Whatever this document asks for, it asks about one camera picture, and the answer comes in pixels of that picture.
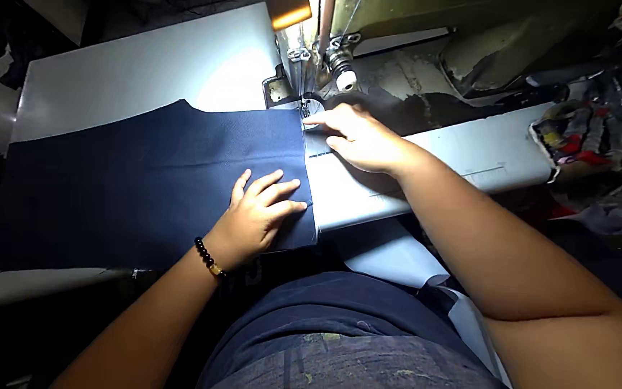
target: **beaded bracelet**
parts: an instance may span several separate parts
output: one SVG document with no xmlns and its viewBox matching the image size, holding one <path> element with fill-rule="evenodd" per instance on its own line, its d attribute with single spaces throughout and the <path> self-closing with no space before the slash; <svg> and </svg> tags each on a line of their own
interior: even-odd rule
<svg viewBox="0 0 622 389">
<path fill-rule="evenodd" d="M 194 245 L 195 249 L 198 251 L 198 254 L 200 254 L 200 257 L 203 259 L 203 263 L 205 263 L 205 266 L 208 268 L 208 270 L 210 270 L 210 273 L 212 273 L 213 276 L 223 278 L 227 275 L 224 270 L 222 270 L 218 265 L 215 264 L 215 260 L 211 258 L 208 250 L 206 250 L 205 246 L 203 245 L 202 237 L 195 238 Z"/>
</svg>

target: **light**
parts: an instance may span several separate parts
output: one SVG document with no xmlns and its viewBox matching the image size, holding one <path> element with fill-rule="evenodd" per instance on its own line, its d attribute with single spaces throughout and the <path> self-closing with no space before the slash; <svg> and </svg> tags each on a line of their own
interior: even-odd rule
<svg viewBox="0 0 622 389">
<path fill-rule="evenodd" d="M 288 13 L 275 17 L 272 21 L 272 29 L 273 31 L 279 31 L 310 17 L 311 7 L 309 5 L 304 5 L 302 8 L 291 10 Z"/>
</svg>

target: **right hand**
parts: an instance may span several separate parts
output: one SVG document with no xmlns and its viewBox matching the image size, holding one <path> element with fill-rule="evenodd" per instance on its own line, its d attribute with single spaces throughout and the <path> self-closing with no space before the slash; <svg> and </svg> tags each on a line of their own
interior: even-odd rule
<svg viewBox="0 0 622 389">
<path fill-rule="evenodd" d="M 324 124 L 344 136 L 328 137 L 326 143 L 358 169 L 387 173 L 397 178 L 428 152 L 401 138 L 358 105 L 341 103 L 334 109 L 303 120 L 305 124 Z"/>
</svg>

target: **hand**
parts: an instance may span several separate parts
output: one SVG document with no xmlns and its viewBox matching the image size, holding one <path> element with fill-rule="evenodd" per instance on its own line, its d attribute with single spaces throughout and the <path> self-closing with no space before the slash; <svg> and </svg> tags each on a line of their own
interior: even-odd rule
<svg viewBox="0 0 622 389">
<path fill-rule="evenodd" d="M 263 252 L 275 238 L 282 220 L 306 209 L 304 202 L 278 201 L 301 184 L 298 179 L 275 183 L 282 175 L 282 170 L 277 170 L 263 176 L 244 193 L 251 178 L 251 170 L 246 169 L 234 184 L 229 208 L 203 238 L 203 245 L 222 269 L 236 269 Z"/>
<path fill-rule="evenodd" d="M 418 164 L 420 155 L 428 155 L 426 150 L 401 138 L 358 105 L 341 103 L 303 122 L 324 124 L 339 131 L 344 138 L 328 137 L 328 146 L 347 162 L 367 172 L 396 177 L 411 165 Z"/>
</svg>

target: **forearm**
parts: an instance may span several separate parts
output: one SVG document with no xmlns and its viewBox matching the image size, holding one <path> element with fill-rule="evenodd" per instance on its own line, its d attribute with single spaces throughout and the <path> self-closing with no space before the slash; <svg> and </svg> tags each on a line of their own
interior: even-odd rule
<svg viewBox="0 0 622 389">
<path fill-rule="evenodd" d="M 506 321 L 603 314 L 622 302 L 538 231 L 427 152 L 397 174 L 431 241 L 482 313 Z"/>
<path fill-rule="evenodd" d="M 91 343 L 53 387 L 161 388 L 216 287 L 216 279 L 192 248 Z"/>
</svg>

